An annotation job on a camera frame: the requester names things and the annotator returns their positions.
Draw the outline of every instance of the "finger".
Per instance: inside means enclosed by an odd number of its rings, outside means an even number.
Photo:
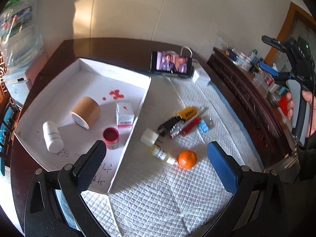
[[[289,102],[290,100],[292,100],[292,94],[288,92],[285,98],[286,98],[286,101]]]
[[[292,119],[292,116],[293,116],[293,110],[289,109],[289,111],[288,111],[288,118],[289,118],[290,121]]]
[[[312,105],[313,95],[311,92],[302,91],[302,96],[303,96],[305,101],[307,101],[310,105]]]
[[[290,100],[290,101],[288,102],[287,108],[288,108],[288,110],[294,108],[294,101],[293,101],[293,100]]]

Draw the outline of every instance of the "white cube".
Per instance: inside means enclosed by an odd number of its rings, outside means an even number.
[[[211,81],[211,78],[203,68],[197,68],[194,70],[192,80],[199,86],[207,86]]]
[[[130,102],[116,103],[116,124],[118,128],[132,127],[134,122],[133,106]]]

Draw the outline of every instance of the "white cardboard box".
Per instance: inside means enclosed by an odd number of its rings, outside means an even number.
[[[192,62],[192,64],[194,65],[194,73],[192,76],[193,83],[199,86],[207,86],[211,81],[209,75],[206,73],[204,68],[202,68],[202,66],[199,63]]]
[[[107,150],[89,190],[109,194],[137,123],[151,78],[117,66],[98,61],[78,59],[56,76],[35,98],[20,119],[15,135],[28,153],[47,171],[60,170],[67,163],[75,163],[87,153],[96,140],[102,140],[105,128],[116,126],[118,100],[132,104],[135,120],[132,128],[119,129],[119,146]],[[121,97],[115,100],[113,90]],[[76,124],[71,109],[89,96],[101,107],[101,114],[89,130]],[[50,153],[45,145],[43,123],[54,121],[64,142],[59,153]]]

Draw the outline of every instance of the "human hand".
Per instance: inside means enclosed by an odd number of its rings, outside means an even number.
[[[316,131],[316,99],[314,98],[314,106],[312,106],[312,98],[313,98],[312,93],[307,92],[307,91],[302,91],[302,96],[304,100],[307,101],[311,105],[311,108],[314,110],[313,120],[312,120],[312,131],[311,131],[311,135],[312,135]],[[288,102],[288,106],[287,106],[288,118],[291,121],[292,116],[293,116],[294,101],[292,100],[292,94],[290,92],[286,94],[286,100]],[[309,135],[310,124],[311,124],[311,119],[309,119],[308,121],[306,137],[309,137],[308,135]]]

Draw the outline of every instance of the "smartphone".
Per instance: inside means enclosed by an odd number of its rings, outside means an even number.
[[[193,72],[192,58],[165,52],[151,54],[151,72],[161,72],[190,77]]]

